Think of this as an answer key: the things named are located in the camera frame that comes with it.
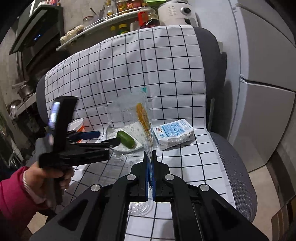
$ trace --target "cucumber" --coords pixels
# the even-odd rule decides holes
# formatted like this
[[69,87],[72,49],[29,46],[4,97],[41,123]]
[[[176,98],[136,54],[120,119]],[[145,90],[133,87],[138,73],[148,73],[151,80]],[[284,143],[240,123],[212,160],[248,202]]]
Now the cucumber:
[[124,131],[118,131],[117,137],[120,138],[121,143],[129,149],[133,149],[135,146],[135,140]]

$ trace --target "plastic container lid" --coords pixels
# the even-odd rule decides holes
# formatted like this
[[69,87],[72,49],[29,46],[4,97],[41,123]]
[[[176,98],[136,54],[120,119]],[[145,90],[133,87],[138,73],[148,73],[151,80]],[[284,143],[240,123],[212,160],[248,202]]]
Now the plastic container lid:
[[75,30],[70,30],[67,32],[67,35],[75,34]]
[[119,25],[119,28],[124,28],[124,27],[127,27],[127,25],[125,23]]
[[75,28],[75,31],[79,31],[79,30],[82,30],[84,29],[84,25],[79,25]]
[[62,36],[62,37],[60,38],[60,41],[67,40],[67,37],[68,37],[68,36]]
[[83,126],[83,119],[75,120],[68,125],[67,131],[78,131]]

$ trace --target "white cloth with black grid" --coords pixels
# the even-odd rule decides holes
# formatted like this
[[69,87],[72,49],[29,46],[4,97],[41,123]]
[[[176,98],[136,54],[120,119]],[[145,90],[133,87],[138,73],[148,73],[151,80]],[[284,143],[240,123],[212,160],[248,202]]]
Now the white cloth with black grid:
[[[79,97],[73,119],[83,118],[86,131],[100,131],[100,138],[89,140],[100,142],[112,124],[106,113],[108,103],[142,87],[147,88],[154,126],[185,118],[194,127],[193,141],[164,151],[156,148],[158,161],[186,183],[210,185],[235,207],[226,171],[206,130],[203,63],[191,26],[129,32],[67,58],[46,74],[48,115],[54,98]],[[112,184],[126,175],[127,159],[74,167],[70,188],[56,212],[92,184]],[[139,239],[174,239],[169,203],[153,203],[145,216],[129,216],[125,240]]]

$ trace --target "floor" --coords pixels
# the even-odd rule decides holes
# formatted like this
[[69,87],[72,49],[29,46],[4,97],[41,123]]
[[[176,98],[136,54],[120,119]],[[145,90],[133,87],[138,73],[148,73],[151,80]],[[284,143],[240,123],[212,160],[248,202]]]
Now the floor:
[[[271,218],[280,210],[279,199],[266,166],[249,173],[257,193],[258,208],[253,224],[272,240]],[[46,217],[37,213],[28,225],[32,233],[45,224]]]

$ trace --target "range hood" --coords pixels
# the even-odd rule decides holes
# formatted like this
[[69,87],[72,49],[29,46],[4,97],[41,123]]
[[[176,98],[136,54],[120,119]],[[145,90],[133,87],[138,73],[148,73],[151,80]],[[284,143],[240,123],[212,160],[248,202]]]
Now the range hood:
[[16,37],[9,54],[22,52],[24,49],[33,47],[38,42],[50,41],[46,32],[53,26],[57,27],[57,35],[64,35],[63,8],[53,5],[40,5],[29,17],[27,23]]

